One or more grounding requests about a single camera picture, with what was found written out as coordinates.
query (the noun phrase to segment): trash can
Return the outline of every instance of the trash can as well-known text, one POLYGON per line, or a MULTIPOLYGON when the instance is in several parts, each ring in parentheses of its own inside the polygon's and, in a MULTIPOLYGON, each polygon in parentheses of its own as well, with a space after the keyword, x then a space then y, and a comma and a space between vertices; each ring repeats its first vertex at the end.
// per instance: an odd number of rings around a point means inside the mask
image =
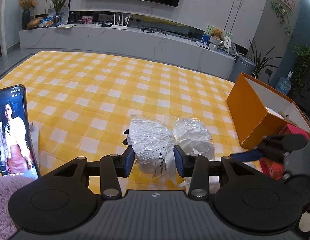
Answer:
POLYGON ((256 65, 253 61, 250 59, 243 57, 242 55, 239 55, 237 62, 235 63, 235 66, 233 68, 233 71, 228 78, 229 81, 236 82, 239 74, 241 72, 252 75, 256 65))

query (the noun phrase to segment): phone screen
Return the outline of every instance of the phone screen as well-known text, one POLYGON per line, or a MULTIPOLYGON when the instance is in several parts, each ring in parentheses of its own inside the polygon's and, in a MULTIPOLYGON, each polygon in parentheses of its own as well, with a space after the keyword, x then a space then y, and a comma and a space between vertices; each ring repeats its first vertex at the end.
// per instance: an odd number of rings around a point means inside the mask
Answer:
POLYGON ((0 171, 3 176, 39 176, 22 85, 0 90, 0 171))

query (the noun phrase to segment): woman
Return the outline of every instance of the woman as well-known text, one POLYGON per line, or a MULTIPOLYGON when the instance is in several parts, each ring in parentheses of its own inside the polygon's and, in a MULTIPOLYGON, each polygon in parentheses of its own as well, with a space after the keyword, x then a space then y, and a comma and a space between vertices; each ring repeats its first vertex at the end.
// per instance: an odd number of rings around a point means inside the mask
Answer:
POLYGON ((32 167, 25 136, 25 124, 20 117, 15 117, 13 103, 7 100, 1 112, 0 153, 1 162, 10 174, 22 173, 32 167))

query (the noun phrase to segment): yellow checkered tablecloth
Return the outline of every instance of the yellow checkered tablecloth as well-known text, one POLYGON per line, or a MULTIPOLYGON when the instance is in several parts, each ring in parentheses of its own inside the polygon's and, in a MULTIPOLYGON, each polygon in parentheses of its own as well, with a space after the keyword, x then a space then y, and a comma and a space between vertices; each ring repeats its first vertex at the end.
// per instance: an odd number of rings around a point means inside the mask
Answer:
MULTIPOLYGON (((42 175, 78 156, 97 161, 122 154, 131 114, 196 117, 211 133, 217 159, 242 150, 226 104, 233 83, 208 74, 128 57, 42 51, 8 73, 0 89, 17 84, 26 87, 29 121, 40 129, 42 175)), ((175 189, 137 166, 120 184, 123 191, 175 189)), ((91 178, 90 189, 100 192, 99 178, 91 178)))

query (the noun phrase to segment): purple fluffy fabric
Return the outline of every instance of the purple fluffy fabric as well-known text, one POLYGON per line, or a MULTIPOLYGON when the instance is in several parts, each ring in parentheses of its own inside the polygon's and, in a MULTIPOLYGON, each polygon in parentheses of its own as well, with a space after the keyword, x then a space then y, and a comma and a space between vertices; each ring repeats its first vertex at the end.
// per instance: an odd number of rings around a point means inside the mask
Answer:
POLYGON ((24 176, 0 177, 0 240, 7 240, 17 231, 8 214, 9 198, 16 190, 33 180, 24 176))

